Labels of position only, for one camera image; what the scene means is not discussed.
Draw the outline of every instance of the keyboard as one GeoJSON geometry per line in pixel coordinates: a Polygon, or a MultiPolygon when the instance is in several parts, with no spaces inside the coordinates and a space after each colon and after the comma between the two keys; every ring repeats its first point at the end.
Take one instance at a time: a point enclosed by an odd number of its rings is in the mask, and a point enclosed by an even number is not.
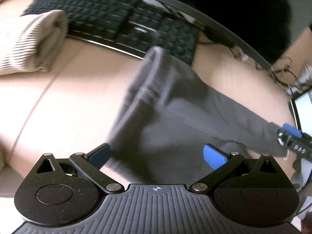
{"type": "Polygon", "coordinates": [[[63,10],[68,35],[143,58],[152,46],[191,65],[199,29],[142,0],[34,0],[23,15],[63,10]]]}

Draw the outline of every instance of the beige floor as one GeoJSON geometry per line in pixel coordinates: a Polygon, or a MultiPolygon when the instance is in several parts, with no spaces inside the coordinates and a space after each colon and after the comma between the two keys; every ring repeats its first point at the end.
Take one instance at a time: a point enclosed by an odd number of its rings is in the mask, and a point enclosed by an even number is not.
{"type": "MultiPolygon", "coordinates": [[[[5,0],[0,4],[0,20],[21,15],[31,2],[5,0]]],[[[293,60],[291,70],[296,75],[303,64],[312,61],[311,49],[312,34],[307,29],[285,54],[293,60]]],[[[67,38],[50,73],[1,76],[0,142],[9,164],[26,176],[45,152],[66,158],[103,143],[139,62],[126,54],[67,38]]],[[[205,83],[264,119],[293,124],[288,96],[266,72],[255,70],[252,59],[239,62],[223,46],[198,45],[193,68],[205,83]]],[[[288,177],[293,173],[294,159],[292,153],[287,160],[278,159],[288,177]]],[[[127,185],[105,167],[102,171],[127,185]]]]}

